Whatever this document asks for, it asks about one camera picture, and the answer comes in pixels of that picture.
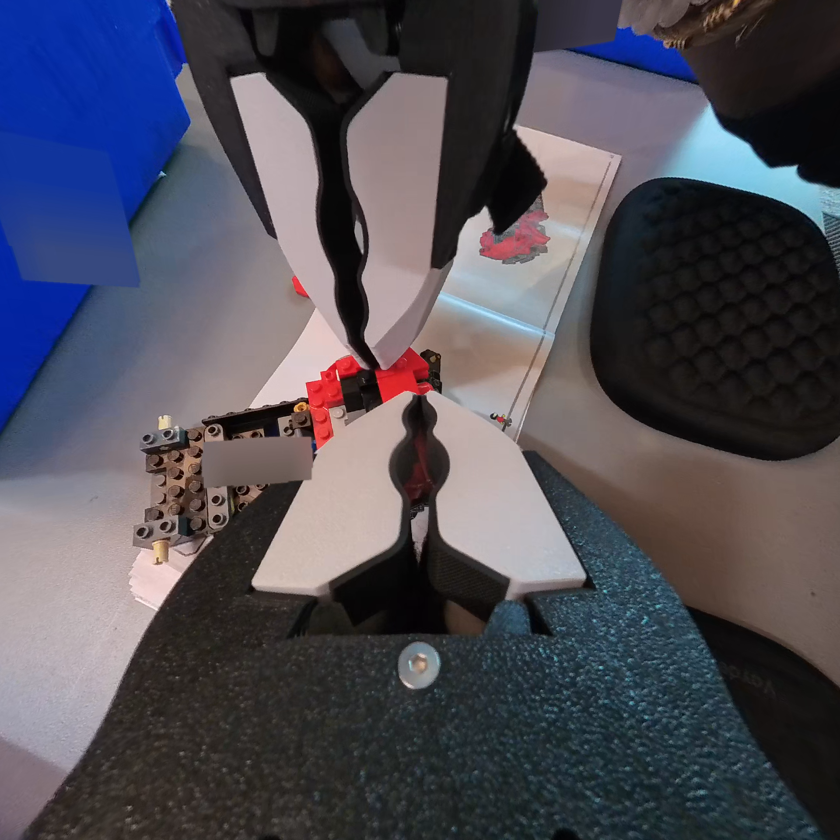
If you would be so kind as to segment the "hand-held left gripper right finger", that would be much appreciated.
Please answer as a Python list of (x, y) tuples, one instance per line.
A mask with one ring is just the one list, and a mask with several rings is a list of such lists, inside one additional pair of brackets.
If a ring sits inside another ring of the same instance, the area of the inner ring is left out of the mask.
[(440, 394), (423, 398), (433, 484), (427, 576), (460, 605), (581, 587), (586, 573), (519, 446)]

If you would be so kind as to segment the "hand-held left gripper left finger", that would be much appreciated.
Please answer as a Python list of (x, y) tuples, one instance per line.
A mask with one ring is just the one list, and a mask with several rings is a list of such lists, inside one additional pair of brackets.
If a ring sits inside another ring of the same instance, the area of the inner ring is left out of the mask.
[(389, 605), (417, 582), (410, 503), (412, 411), (400, 394), (318, 453), (258, 567), (258, 592)]

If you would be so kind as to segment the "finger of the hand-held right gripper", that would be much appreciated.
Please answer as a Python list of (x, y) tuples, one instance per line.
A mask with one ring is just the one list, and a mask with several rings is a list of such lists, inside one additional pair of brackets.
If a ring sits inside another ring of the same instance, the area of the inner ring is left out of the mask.
[(341, 106), (277, 73), (231, 81), (279, 246), (330, 328), (364, 367), (362, 253), (343, 172)]
[(367, 234), (364, 340), (383, 369), (421, 332), (451, 262), (433, 266), (448, 81), (396, 72), (347, 130), (350, 183)]

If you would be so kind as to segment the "red and black lego car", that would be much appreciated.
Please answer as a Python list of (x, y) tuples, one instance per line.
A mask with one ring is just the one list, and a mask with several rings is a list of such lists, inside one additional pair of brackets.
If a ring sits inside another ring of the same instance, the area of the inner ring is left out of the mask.
[(402, 392), (441, 393), (441, 354), (408, 350), (387, 371), (367, 371), (351, 356), (335, 361), (298, 399), (240, 412), (210, 415), (192, 427), (162, 418), (141, 437), (140, 451), (150, 476), (150, 501), (133, 526), (133, 546), (153, 552), (153, 562), (169, 550), (221, 532), (266, 489), (253, 480), (212, 486), (203, 473), (208, 444), (236, 439), (303, 438), (313, 453), (358, 417)]

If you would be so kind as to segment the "blue plastic bin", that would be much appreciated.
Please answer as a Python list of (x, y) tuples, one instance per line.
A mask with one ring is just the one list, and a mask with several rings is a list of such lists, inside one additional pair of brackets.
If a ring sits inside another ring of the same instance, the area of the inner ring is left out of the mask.
[(697, 77), (677, 49), (665, 47), (650, 35), (620, 28), (612, 41), (571, 48), (572, 51), (660, 76), (697, 83)]
[(129, 222), (190, 125), (167, 2), (2, 2), (5, 425), (94, 286), (137, 287)]

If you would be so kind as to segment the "lego instruction booklet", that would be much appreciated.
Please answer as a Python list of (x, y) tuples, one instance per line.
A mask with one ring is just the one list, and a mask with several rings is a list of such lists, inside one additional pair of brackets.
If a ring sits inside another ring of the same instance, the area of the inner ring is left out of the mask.
[[(443, 396), (516, 445), (620, 156), (533, 129), (520, 139), (548, 178), (541, 203), (495, 241), (487, 212), (471, 219), (415, 350), (442, 351)], [(306, 381), (345, 355), (320, 313), (258, 401), (300, 396)]]

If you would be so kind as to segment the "black quilted pad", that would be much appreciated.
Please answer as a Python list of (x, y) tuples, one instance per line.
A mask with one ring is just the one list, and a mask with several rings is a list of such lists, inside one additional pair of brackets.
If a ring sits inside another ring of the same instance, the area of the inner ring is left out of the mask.
[(838, 839), (839, 689), (787, 647), (699, 610), (689, 613), (762, 751), (824, 836)]
[(652, 428), (757, 459), (839, 435), (839, 286), (813, 221), (685, 178), (627, 194), (605, 232), (591, 360)]

